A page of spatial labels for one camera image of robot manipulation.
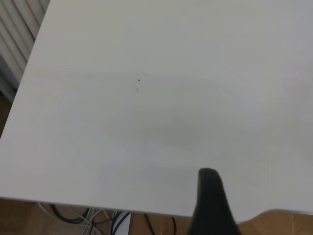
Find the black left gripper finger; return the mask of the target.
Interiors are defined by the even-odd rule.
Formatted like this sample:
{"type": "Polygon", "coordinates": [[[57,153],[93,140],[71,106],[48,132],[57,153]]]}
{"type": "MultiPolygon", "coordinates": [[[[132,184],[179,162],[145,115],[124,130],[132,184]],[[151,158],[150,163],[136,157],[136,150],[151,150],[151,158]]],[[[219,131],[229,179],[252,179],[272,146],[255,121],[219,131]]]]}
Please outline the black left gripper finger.
{"type": "Polygon", "coordinates": [[[239,235],[220,175],[202,168],[198,174],[196,207],[187,232],[189,235],[239,235]]]}

